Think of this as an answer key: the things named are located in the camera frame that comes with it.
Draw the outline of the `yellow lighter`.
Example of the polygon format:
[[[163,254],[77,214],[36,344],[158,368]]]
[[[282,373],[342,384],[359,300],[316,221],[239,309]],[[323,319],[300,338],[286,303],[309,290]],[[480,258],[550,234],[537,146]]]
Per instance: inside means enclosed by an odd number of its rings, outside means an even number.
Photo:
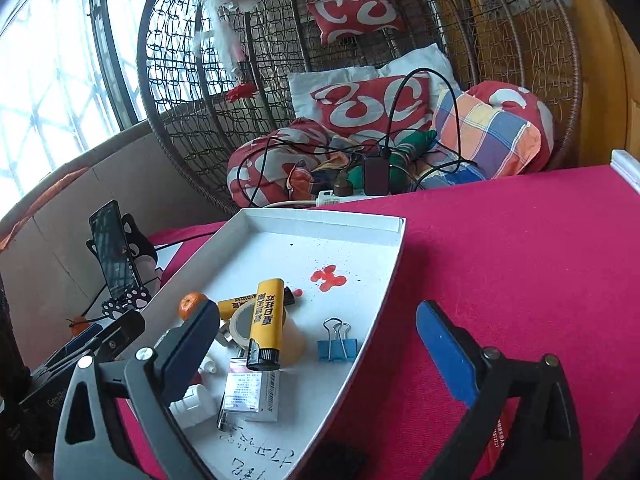
[[[258,328],[280,328],[278,317],[284,309],[284,281],[280,278],[262,281],[258,284],[254,303],[253,330],[250,336],[250,350],[247,351],[246,367],[253,372],[271,372],[280,368],[280,352],[260,348],[257,342]]]
[[[220,300],[217,302],[217,306],[219,309],[220,319],[221,321],[229,321],[234,315],[234,312],[242,307],[243,304],[246,304],[247,301],[254,300],[256,295],[247,295],[241,297],[235,297],[226,300]],[[285,307],[292,306],[295,304],[295,296],[291,289],[285,287],[284,289],[284,301],[283,304]]]

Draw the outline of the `magenta tablecloth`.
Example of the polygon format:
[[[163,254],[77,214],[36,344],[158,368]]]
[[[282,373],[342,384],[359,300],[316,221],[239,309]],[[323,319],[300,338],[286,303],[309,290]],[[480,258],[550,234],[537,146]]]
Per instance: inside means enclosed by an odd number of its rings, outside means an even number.
[[[639,474],[639,196],[607,166],[338,205],[407,221],[368,350],[302,479],[416,479],[463,415],[416,331],[436,301],[508,358],[558,357],[588,479]]]

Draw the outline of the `white tray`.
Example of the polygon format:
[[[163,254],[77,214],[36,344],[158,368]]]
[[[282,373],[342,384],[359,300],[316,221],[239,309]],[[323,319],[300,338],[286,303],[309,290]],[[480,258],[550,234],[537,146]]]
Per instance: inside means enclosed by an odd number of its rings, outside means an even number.
[[[303,295],[290,310],[306,350],[280,376],[276,422],[213,420],[186,430],[218,479],[294,479],[328,430],[368,350],[393,281],[407,221],[329,210],[251,209],[236,214],[206,242],[143,310],[145,331],[134,343],[151,347],[180,323],[188,292],[225,300],[282,278]],[[359,344],[354,362],[320,362],[323,322],[340,318]]]

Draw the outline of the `green cloth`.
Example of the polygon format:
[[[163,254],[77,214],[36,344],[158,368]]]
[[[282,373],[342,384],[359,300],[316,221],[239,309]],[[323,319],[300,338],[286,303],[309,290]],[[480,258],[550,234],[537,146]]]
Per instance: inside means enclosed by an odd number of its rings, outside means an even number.
[[[368,154],[358,156],[355,166],[347,171],[347,180],[355,190],[362,188],[362,162],[370,156],[383,156],[390,164],[390,194],[406,192],[410,183],[416,180],[409,172],[409,167],[434,146],[437,133],[435,130],[401,131],[401,140],[388,146],[384,151],[384,142],[376,144]]]

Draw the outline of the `red white headrest pillow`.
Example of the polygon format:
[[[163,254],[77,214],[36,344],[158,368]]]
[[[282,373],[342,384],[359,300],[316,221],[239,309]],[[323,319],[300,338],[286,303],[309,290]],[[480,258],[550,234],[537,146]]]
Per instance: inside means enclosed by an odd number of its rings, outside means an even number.
[[[406,30],[394,0],[312,0],[306,8],[320,30],[322,46],[384,29]]]

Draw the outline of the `smartphone on stand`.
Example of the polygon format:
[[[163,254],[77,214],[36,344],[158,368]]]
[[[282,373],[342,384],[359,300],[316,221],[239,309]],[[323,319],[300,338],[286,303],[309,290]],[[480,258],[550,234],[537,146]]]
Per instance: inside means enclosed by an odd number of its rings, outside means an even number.
[[[116,200],[97,210],[89,218],[89,226],[93,252],[99,260],[106,286],[111,296],[119,299],[139,285],[139,277]]]

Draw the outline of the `brown tape roll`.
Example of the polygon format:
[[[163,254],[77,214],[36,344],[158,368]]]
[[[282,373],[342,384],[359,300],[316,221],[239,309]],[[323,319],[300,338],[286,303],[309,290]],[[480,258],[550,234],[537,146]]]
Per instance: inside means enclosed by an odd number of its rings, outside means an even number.
[[[253,335],[255,300],[242,304],[230,320],[229,330],[232,339],[243,349],[250,350],[250,336]],[[260,348],[274,349],[280,352],[280,367],[291,367],[304,355],[306,339],[294,320],[285,309],[278,317],[280,328],[258,328],[257,342]]]

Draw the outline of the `red white seat cushion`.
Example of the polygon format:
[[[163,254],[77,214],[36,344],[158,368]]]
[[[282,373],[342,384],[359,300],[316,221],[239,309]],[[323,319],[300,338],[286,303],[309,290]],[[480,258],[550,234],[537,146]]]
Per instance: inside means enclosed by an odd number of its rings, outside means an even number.
[[[356,144],[310,119],[248,141],[229,158],[227,186],[240,207],[315,200],[337,170],[352,161]]]

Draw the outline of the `plaid colourful cushion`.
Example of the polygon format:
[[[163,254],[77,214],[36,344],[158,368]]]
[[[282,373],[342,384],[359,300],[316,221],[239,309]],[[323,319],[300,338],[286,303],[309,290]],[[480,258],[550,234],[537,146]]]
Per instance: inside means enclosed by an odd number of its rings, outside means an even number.
[[[442,90],[432,127],[439,143],[475,162],[485,180],[525,172],[540,150],[541,134],[534,125],[471,96],[469,90]]]

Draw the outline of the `orange tangerine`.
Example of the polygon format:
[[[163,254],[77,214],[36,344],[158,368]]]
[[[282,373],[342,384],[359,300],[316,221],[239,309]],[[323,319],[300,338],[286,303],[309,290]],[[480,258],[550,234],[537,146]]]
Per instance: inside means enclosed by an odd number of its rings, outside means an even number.
[[[201,304],[206,304],[207,301],[207,296],[201,292],[189,292],[179,302],[178,315],[183,321],[186,321],[194,311],[198,310]]]

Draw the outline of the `red white back cushion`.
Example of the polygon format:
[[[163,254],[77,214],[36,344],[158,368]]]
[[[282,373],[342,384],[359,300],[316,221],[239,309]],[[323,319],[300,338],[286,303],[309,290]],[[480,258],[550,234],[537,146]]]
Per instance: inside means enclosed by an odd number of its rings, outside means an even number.
[[[390,128],[390,144],[401,131],[431,127],[430,80],[413,76],[396,94],[404,76],[336,82],[310,92],[320,124],[343,138],[364,143],[383,139]]]

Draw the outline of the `black cat phone stand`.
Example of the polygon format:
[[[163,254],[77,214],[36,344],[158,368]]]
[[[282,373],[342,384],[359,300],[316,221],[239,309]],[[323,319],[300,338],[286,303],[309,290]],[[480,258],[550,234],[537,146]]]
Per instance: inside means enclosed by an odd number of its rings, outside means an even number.
[[[98,215],[90,220],[86,243],[98,260],[108,297],[101,304],[104,318],[116,320],[128,311],[143,310],[160,289],[163,271],[157,266],[155,247],[139,230],[131,214],[122,216],[118,229],[98,227]]]

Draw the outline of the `white power bank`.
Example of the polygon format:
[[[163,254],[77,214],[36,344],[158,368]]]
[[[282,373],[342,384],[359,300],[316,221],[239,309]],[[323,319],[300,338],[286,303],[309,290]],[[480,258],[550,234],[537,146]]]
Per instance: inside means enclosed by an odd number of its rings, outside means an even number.
[[[625,150],[613,150],[611,168],[637,193],[640,193],[640,162]]]

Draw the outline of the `white small bottle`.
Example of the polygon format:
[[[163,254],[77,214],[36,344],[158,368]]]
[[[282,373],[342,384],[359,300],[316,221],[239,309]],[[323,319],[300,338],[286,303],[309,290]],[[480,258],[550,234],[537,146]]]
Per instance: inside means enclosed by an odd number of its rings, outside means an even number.
[[[194,427],[217,414],[213,396],[202,385],[190,385],[183,398],[172,402],[169,411],[181,429]]]

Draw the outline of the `window with grille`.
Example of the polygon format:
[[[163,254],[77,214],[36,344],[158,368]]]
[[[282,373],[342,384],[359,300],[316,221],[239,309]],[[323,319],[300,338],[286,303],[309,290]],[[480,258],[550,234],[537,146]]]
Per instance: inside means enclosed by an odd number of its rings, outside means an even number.
[[[1,34],[1,210],[143,119],[145,0],[26,0]]]

